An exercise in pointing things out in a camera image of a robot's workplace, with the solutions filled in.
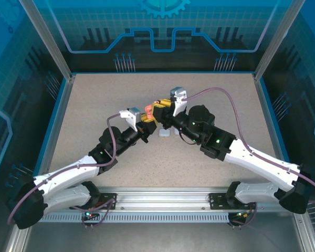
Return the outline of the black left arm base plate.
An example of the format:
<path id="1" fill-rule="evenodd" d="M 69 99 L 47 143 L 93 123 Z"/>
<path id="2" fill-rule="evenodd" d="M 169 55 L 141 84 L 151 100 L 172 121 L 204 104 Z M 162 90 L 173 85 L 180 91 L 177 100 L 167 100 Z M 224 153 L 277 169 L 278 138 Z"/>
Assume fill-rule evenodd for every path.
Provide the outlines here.
<path id="1" fill-rule="evenodd" d="M 102 210 L 115 210 L 117 203 L 117 193 L 101 193 L 99 199 L 93 204 L 93 208 Z"/>

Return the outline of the aluminium frame beam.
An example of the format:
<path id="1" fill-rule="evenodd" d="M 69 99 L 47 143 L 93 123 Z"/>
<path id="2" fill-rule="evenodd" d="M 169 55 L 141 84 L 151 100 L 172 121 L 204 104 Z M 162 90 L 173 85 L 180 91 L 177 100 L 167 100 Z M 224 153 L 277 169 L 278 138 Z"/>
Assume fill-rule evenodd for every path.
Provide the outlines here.
<path id="1" fill-rule="evenodd" d="M 315 204 L 309 203 L 304 214 L 294 214 L 302 252 L 315 252 Z"/>
<path id="2" fill-rule="evenodd" d="M 24 252 L 27 244 L 28 233 L 29 228 L 19 229 L 17 225 L 14 225 L 3 252 Z"/>

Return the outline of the aluminium frame post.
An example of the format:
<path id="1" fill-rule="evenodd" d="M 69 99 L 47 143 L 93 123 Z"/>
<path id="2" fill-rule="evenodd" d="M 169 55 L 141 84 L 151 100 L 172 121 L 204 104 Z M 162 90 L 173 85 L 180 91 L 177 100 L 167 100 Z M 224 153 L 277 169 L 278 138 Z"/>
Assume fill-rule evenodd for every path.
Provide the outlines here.
<path id="1" fill-rule="evenodd" d="M 19 2 L 26 12 L 28 18 L 32 22 L 37 33 L 39 34 L 40 38 L 42 39 L 47 50 L 49 51 L 61 74 L 67 81 L 71 81 L 72 73 L 34 1 L 19 0 Z"/>
<path id="2" fill-rule="evenodd" d="M 255 72 L 254 81 L 260 82 L 261 77 L 265 73 L 283 39 L 287 35 L 292 23 L 299 14 L 303 4 L 306 0 L 292 0 L 287 11 L 285 12 L 274 36 L 272 37 L 267 49 L 265 50 Z"/>

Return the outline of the aluminium side rail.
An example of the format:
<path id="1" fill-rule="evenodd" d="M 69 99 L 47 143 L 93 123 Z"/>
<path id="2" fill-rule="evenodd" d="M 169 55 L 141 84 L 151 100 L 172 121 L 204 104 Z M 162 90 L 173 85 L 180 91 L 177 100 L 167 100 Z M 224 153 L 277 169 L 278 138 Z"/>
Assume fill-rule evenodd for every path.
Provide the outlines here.
<path id="1" fill-rule="evenodd" d="M 263 81 L 263 78 L 261 77 L 260 79 L 256 79 L 255 74 L 253 74 L 253 79 L 254 79 L 255 87 L 257 90 L 258 97 L 259 97 L 259 101 L 261 104 L 261 108 L 264 113 L 269 136 L 270 136 L 271 143 L 274 149 L 275 157 L 283 161 L 290 162 L 290 158 L 288 156 L 288 153 L 284 144 L 284 140 L 282 138 L 282 134 L 279 129 L 279 125 L 278 125 L 278 122 L 274 113 L 274 109 L 272 107 L 272 103 L 270 101 L 270 97 L 269 97 L 266 85 Z"/>
<path id="2" fill-rule="evenodd" d="M 76 75 L 73 75 L 71 80 L 64 79 L 62 81 L 33 171 L 33 177 L 49 172 L 75 78 Z"/>

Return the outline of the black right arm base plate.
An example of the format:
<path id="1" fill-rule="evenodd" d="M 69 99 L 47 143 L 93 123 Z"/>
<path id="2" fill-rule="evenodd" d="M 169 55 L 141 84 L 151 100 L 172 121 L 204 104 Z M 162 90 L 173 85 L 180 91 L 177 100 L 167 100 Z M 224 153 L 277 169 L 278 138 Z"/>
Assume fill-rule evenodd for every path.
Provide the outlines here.
<path id="1" fill-rule="evenodd" d="M 235 197 L 226 197 L 225 193 L 209 193 L 211 210 L 254 210 L 255 203 L 242 203 Z"/>

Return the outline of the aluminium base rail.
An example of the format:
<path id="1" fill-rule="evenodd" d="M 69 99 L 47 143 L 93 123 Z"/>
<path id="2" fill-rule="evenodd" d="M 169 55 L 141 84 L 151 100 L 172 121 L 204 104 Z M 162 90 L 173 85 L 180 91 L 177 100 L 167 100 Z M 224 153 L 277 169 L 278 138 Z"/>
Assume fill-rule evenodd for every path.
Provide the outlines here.
<path id="1" fill-rule="evenodd" d="M 190 211 L 211 210 L 209 193 L 225 193 L 242 203 L 255 203 L 261 209 L 300 211 L 304 204 L 299 191 L 284 192 L 271 183 L 234 182 L 230 187 L 99 187 L 100 193 L 117 193 L 116 210 L 127 211 Z"/>

